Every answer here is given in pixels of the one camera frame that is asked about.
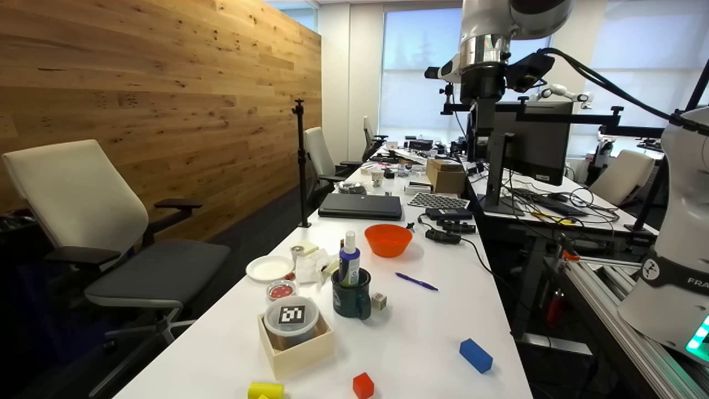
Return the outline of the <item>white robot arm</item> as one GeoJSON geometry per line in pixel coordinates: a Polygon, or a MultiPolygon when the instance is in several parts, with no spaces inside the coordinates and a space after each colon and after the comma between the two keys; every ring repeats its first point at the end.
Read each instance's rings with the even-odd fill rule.
{"type": "MultiPolygon", "coordinates": [[[[508,65],[512,39],[532,39],[559,31],[571,0],[462,0],[460,44],[448,81],[460,85],[460,101],[473,110],[473,129],[489,133],[489,176],[485,200],[498,201],[502,133],[494,123],[494,106],[505,88],[528,90],[536,77],[519,86],[508,65]]],[[[610,93],[668,122],[663,148],[668,168],[668,201],[657,236],[646,253],[641,280],[619,301],[618,315],[641,334],[709,361],[709,108],[663,112],[560,54],[580,75],[610,93]]]]}

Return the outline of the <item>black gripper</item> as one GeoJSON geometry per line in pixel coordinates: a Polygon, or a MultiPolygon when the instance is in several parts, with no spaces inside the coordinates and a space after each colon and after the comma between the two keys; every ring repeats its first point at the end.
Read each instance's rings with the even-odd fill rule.
{"type": "Polygon", "coordinates": [[[460,101],[497,101],[505,93],[505,66],[501,61],[470,65],[460,74],[460,101]]]}

